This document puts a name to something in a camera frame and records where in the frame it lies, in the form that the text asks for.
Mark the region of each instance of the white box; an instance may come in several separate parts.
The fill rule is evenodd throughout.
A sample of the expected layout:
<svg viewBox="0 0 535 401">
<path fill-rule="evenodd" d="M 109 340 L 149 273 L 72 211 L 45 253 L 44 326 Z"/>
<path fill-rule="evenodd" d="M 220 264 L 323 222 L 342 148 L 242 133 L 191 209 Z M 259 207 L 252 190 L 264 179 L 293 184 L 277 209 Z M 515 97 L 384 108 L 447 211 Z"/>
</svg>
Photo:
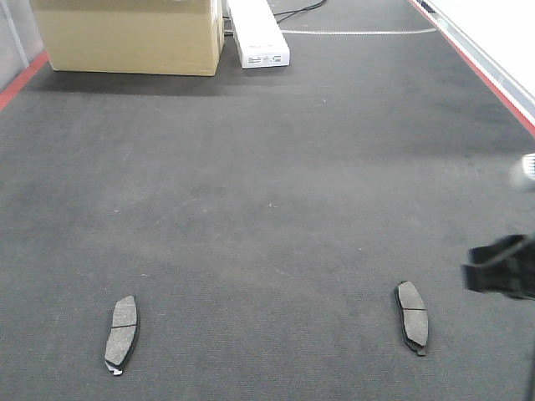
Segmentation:
<svg viewBox="0 0 535 401">
<path fill-rule="evenodd" d="M 227 0 L 244 69 L 290 64 L 290 49 L 266 0 Z"/>
</svg>

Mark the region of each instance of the black cable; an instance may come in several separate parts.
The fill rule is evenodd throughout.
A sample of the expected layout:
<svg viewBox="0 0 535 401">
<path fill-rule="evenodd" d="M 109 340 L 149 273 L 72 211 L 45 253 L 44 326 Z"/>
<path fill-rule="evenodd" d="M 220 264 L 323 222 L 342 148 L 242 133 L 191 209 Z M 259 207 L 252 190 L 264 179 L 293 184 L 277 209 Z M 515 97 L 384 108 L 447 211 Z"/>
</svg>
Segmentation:
<svg viewBox="0 0 535 401">
<path fill-rule="evenodd" d="M 315 3 L 315 4 L 311 4 L 307 7 L 303 7 L 303 8 L 300 8 L 299 10 L 291 10 L 291 11 L 283 11 L 281 13 L 274 13 L 273 16 L 274 17 L 279 17 L 281 15 L 286 15 L 286 17 L 284 18 L 281 18 L 277 21 L 277 23 L 281 23 L 282 21 L 285 21 L 287 20 L 288 18 L 291 18 L 293 17 L 294 15 L 297 15 L 299 13 L 305 13 L 307 11 L 311 11 L 311 10 L 315 10 L 316 8 L 320 8 L 322 7 L 323 5 L 325 5 L 325 3 L 327 2 L 327 0 L 320 0 L 319 2 Z"/>
</svg>

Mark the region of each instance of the gray carpet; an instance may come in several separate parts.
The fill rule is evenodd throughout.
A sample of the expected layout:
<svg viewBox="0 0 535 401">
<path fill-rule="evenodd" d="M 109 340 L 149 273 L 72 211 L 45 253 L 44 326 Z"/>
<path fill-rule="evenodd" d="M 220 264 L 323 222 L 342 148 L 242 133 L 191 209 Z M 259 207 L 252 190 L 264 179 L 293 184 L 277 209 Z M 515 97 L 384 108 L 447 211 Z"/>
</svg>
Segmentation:
<svg viewBox="0 0 535 401">
<path fill-rule="evenodd" d="M 428 26 L 399 0 L 284 25 Z M 228 38 L 209 79 L 47 65 L 0 114 L 0 399 L 522 399 L 535 304 L 463 289 L 460 264 L 533 230 L 507 185 L 532 138 L 439 33 L 287 40 L 290 67 L 244 71 Z"/>
</svg>

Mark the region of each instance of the black object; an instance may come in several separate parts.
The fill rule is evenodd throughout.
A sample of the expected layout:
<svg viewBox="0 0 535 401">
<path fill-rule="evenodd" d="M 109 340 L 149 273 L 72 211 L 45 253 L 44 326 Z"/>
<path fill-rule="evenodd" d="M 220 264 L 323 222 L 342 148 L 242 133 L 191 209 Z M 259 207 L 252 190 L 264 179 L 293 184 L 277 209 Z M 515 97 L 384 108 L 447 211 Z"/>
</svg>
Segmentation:
<svg viewBox="0 0 535 401">
<path fill-rule="evenodd" d="M 429 337 L 429 321 L 424 301 L 412 282 L 401 282 L 398 285 L 395 289 L 395 300 L 400 307 L 405 344 L 424 357 Z"/>
<path fill-rule="evenodd" d="M 468 257 L 462 269 L 469 290 L 535 299 L 535 235 L 504 236 L 470 249 Z"/>
<path fill-rule="evenodd" d="M 114 376 L 123 373 L 137 342 L 140 317 L 133 296 L 115 304 L 110 336 L 106 343 L 104 362 Z"/>
</svg>

